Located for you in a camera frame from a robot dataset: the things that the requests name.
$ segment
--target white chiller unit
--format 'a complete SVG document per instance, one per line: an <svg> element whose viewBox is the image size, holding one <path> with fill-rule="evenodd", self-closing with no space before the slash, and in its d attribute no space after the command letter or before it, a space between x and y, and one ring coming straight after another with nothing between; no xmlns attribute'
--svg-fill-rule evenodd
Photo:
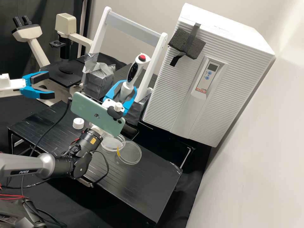
<svg viewBox="0 0 304 228"><path fill-rule="evenodd" d="M180 52L168 47L143 121L216 147L275 54L254 28L184 4L175 31L191 32L195 23L203 50L173 67Z"/></svg>

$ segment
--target yellow strip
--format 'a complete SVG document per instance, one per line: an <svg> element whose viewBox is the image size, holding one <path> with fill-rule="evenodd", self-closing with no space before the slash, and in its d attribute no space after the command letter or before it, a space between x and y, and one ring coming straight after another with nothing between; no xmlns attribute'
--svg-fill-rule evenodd
<svg viewBox="0 0 304 228"><path fill-rule="evenodd" d="M118 147L117 147L117 155L120 157L120 152L119 152Z"/></svg>
<svg viewBox="0 0 304 228"><path fill-rule="evenodd" d="M94 145L95 142L96 142L95 138L92 138L92 140L90 141L90 143L93 144L93 145Z"/></svg>

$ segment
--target black table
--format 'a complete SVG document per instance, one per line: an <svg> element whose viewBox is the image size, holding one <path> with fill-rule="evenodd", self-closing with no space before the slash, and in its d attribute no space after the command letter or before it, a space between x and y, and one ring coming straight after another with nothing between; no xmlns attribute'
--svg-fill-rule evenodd
<svg viewBox="0 0 304 228"><path fill-rule="evenodd" d="M12 125L9 127L9 139L14 134L35 144L46 129L59 119L65 107L64 102L58 102ZM81 134L81 130L72 127L73 119L76 117L68 111L62 121L41 140L38 148L55 155L65 151ZM105 154L110 171L98 185L157 223L182 170L144 147L141 147L140 162L133 166L117 163L115 153L106 152L101 147L99 150ZM95 153L85 177L95 181L105 173L106 166L103 157Z"/></svg>

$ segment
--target black strap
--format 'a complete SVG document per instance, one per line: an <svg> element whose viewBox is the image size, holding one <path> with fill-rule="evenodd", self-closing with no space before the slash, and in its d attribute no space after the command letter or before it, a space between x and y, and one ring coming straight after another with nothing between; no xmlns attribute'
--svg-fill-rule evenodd
<svg viewBox="0 0 304 228"><path fill-rule="evenodd" d="M183 47L183 51L181 51L177 56L173 57L173 59L172 59L172 61L171 61L171 63L170 63L170 66L173 66L173 67L174 67L174 66L176 65L177 61L178 61L181 57L183 57L185 54L187 54L189 48L191 47L192 42L193 42L194 39L195 39L195 36L196 36L197 31L199 30L199 28L200 28L200 24L195 23L195 25L193 26L192 31L191 31L191 33L190 33L188 39L187 39L186 44L185 44L184 47Z"/></svg>

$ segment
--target black cloth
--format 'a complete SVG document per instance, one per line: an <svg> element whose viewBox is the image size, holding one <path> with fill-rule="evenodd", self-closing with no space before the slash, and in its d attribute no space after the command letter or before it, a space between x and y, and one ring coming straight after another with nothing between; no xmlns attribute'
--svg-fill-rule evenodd
<svg viewBox="0 0 304 228"><path fill-rule="evenodd" d="M10 186L20 186L20 180L20 177L14 177L10 183ZM26 186L27 184L37 183L39 181L41 181L41 179L37 178L36 176L26 176L24 179L24 186ZM107 202L109 198L104 198L105 195L102 194L102 192L99 192L98 195L95 193L94 198L88 199L87 196L91 195L90 191L96 192L96 190L90 188L85 189L86 187L81 186L81 183L78 183L74 180L71 181L75 183L69 186L65 184L66 182L69 182L69 180L67 179L56 179L53 180L52 183L55 183L55 185L59 186L59 188L62 184L66 189L69 189L69 191L72 192L72 195L77 194L77 197L80 199L80 201L88 200L86 202L87 205L98 202L99 207L104 208L103 202ZM0 191L0 193L21 194L20 190L15 189L5 189L3 191ZM60 192L48 183L24 189L23 193L27 197L31 198L36 208L40 208L47 211L60 221L66 223L68 227L112 228L112 226L107 224L101 217L94 213L92 209L90 209L90 206L86 208L80 205L77 201L74 201L73 198L65 195L64 193ZM47 227L58 228L58 226L55 226L50 223L47 223Z"/></svg>
<svg viewBox="0 0 304 228"><path fill-rule="evenodd" d="M158 228L186 227L202 176L201 171L181 175L157 224Z"/></svg>
<svg viewBox="0 0 304 228"><path fill-rule="evenodd" d="M18 42L11 31L16 28L13 17L27 15L33 24L39 24L42 35L37 38L51 63L59 61L59 49L49 42L58 39L55 28L56 15L68 13L76 17L79 32L82 0L1 0L0 1L0 74L9 73L11 79L21 78L39 70L39 65L27 43ZM71 58L77 57L78 44L71 46Z"/></svg>
<svg viewBox="0 0 304 228"><path fill-rule="evenodd" d="M2 107L0 112L0 151L8 153L7 127L33 113L40 112L47 106L35 99L24 96L0 98L0 106Z"/></svg>

